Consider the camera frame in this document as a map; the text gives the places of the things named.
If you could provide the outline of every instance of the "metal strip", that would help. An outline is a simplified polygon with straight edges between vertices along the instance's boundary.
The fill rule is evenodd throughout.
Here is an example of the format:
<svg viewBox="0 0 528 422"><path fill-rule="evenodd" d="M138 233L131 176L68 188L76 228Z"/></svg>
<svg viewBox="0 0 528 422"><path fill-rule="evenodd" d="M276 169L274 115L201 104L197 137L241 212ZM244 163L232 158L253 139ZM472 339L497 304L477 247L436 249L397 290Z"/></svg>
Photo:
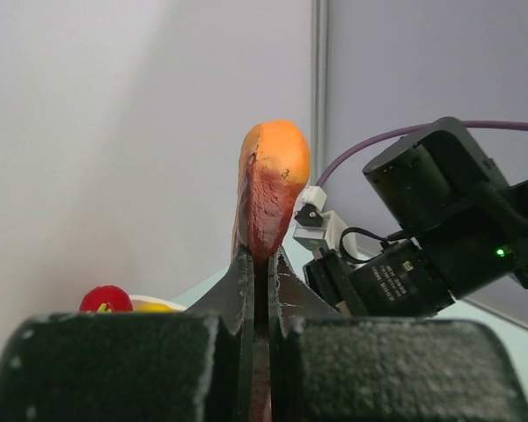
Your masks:
<svg viewBox="0 0 528 422"><path fill-rule="evenodd" d="M312 3L311 184L326 168L326 74L329 24L328 0Z"/></svg>

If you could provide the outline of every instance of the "white bowl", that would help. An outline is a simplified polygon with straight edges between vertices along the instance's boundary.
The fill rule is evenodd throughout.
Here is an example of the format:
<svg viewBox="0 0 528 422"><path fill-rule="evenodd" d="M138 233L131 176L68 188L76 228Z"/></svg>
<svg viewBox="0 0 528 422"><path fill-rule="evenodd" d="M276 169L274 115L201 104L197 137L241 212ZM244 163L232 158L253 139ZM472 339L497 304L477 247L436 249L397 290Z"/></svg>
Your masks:
<svg viewBox="0 0 528 422"><path fill-rule="evenodd" d="M144 295L129 295L129 297L131 298L131 303L133 303L133 309L137 309L140 306L147 305L150 303L166 305L168 308L171 308L172 310L177 310L177 311L182 311L186 309L186 307L179 305L178 303L164 301L156 297L144 296Z"/></svg>

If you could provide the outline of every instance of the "red vegetable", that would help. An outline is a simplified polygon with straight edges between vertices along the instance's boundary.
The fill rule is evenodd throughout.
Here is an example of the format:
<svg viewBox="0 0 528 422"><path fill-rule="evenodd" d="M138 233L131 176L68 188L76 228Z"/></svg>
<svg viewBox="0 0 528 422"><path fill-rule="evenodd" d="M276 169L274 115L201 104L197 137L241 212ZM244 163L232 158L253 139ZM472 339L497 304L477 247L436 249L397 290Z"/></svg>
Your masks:
<svg viewBox="0 0 528 422"><path fill-rule="evenodd" d="M80 303L81 312L98 312L102 308L103 312L125 312L133 310L133 304L129 295L117 286L96 287Z"/></svg>

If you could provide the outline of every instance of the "label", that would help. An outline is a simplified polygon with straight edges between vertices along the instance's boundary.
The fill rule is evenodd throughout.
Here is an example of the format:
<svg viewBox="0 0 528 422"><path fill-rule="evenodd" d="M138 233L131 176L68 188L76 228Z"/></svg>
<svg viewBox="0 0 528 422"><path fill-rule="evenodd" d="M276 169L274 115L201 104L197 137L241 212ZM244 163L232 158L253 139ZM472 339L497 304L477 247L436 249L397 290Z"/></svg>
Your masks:
<svg viewBox="0 0 528 422"><path fill-rule="evenodd" d="M407 295L408 291L391 266L373 266L371 271L383 292L383 297L388 302L397 302Z"/></svg>

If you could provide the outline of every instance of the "cable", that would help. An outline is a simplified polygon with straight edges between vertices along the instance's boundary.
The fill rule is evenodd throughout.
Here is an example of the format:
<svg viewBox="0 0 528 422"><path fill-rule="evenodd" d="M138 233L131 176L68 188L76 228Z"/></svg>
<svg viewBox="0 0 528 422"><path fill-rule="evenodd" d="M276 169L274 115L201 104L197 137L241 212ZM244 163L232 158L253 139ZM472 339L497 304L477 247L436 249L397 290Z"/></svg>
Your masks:
<svg viewBox="0 0 528 422"><path fill-rule="evenodd" d="M360 229L359 227L348 227L344 229L341 233L341 240L339 241L338 249L341 252L342 257L352 264L366 264L370 262L371 259L354 258L352 255L348 253L348 251L346 250L346 247L344 247L344 237L346 235L349 235L350 233L357 233L358 235L367 236L372 239L378 240L379 242L382 242L382 243L388 242L387 237L378 236L366 229Z"/></svg>
<svg viewBox="0 0 528 422"><path fill-rule="evenodd" d="M516 130L519 132L528 132L528 123L523 121L500 121L500 120L465 120L463 121L464 125L470 129L501 129L501 130ZM323 171L320 175L319 180L317 180L316 186L323 186L328 178L334 173L334 171L346 160L352 157L356 152L361 151L362 149L368 148L371 145L386 141L391 138L396 138L397 136L409 135L412 132L415 132L419 129L427 127L431 123L425 123L423 125L415 125L409 127L402 127L400 129L392 130L391 132L385 132L377 136L373 136L370 139L366 139L363 142L358 143L357 145L347 149L338 157L336 157Z"/></svg>

